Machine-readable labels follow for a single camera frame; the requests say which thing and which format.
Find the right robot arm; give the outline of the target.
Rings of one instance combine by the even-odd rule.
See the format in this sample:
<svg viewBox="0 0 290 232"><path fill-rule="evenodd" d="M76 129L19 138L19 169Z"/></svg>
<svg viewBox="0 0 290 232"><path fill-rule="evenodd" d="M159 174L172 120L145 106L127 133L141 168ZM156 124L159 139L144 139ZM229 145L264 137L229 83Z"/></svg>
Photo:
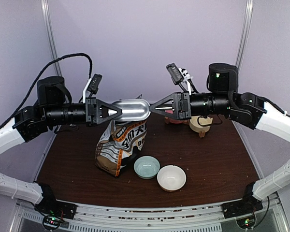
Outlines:
<svg viewBox="0 0 290 232"><path fill-rule="evenodd" d="M252 130L258 129L290 143L290 115L265 97L238 93L238 68L226 63L209 65L209 93L175 92L152 104L150 111L175 120L192 116L224 115ZM241 213L249 213L257 201L290 184L290 159L267 177L247 185L238 203Z"/></svg>

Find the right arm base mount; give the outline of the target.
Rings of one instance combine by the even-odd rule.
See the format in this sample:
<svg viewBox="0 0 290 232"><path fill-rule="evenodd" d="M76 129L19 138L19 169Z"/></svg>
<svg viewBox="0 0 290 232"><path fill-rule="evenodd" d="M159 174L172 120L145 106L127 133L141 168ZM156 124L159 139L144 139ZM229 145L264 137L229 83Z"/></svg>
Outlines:
<svg viewBox="0 0 290 232"><path fill-rule="evenodd" d="M237 225L244 230L252 230L257 225L256 212L263 209L262 201L253 197L253 185L248 184L241 200L221 205L224 218L237 218Z"/></svg>

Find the metal food scoop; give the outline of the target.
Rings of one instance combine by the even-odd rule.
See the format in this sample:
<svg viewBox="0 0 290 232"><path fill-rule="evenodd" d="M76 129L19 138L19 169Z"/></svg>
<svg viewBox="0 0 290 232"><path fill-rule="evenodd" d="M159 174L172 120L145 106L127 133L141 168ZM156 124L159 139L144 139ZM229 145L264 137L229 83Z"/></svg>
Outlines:
<svg viewBox="0 0 290 232"><path fill-rule="evenodd" d="M150 103L145 99L125 99L112 103L121 109L122 114L114 118L115 121L142 121L147 119L150 114Z"/></svg>

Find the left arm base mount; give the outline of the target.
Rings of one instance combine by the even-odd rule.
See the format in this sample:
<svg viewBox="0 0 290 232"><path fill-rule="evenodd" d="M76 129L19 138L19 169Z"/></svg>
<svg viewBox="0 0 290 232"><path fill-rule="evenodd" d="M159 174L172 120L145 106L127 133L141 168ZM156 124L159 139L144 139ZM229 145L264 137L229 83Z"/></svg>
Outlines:
<svg viewBox="0 0 290 232"><path fill-rule="evenodd" d="M58 201L48 184L38 184L42 189L42 200L33 204L34 209L42 216L42 226L50 232L57 230L64 219L74 219L77 206L73 203Z"/></svg>

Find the dog food bag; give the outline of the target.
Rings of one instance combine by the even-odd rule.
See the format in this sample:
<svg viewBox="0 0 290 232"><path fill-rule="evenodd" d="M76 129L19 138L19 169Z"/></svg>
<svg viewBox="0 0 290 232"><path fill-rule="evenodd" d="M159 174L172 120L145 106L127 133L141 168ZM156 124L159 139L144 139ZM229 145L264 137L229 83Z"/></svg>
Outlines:
<svg viewBox="0 0 290 232"><path fill-rule="evenodd" d="M121 169L133 163L145 143L147 120L111 120L97 143L95 164L108 174L118 177Z"/></svg>

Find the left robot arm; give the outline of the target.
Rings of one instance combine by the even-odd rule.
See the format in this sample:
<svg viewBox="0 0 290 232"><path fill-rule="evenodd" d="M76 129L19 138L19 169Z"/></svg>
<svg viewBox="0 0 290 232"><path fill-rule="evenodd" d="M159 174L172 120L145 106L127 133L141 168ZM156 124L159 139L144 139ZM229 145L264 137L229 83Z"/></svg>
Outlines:
<svg viewBox="0 0 290 232"><path fill-rule="evenodd" d="M0 128L0 155L27 143L53 127L68 124L93 126L117 118L122 109L96 98L84 98L73 103L62 76L50 76L37 82L38 99L33 106L17 110ZM0 195L21 199L41 207L54 215L60 210L52 189L46 184L21 181L0 173Z"/></svg>

